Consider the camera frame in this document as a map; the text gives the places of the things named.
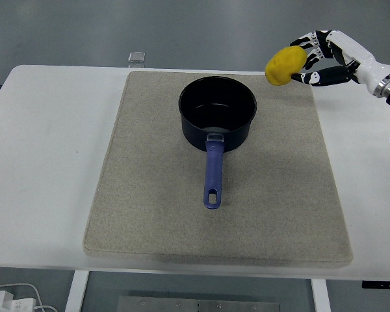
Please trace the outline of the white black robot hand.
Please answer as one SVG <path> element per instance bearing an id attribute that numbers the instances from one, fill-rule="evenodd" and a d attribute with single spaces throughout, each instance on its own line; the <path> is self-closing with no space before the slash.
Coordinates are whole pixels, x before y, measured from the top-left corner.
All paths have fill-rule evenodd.
<path id="1" fill-rule="evenodd" d="M 309 49 L 306 70 L 322 59 L 335 59 L 339 65 L 309 73 L 295 73 L 292 79 L 311 86 L 330 86 L 354 81 L 370 94 L 385 98 L 390 105 L 390 65 L 377 62 L 374 55 L 341 31 L 313 31 L 290 43 Z"/>

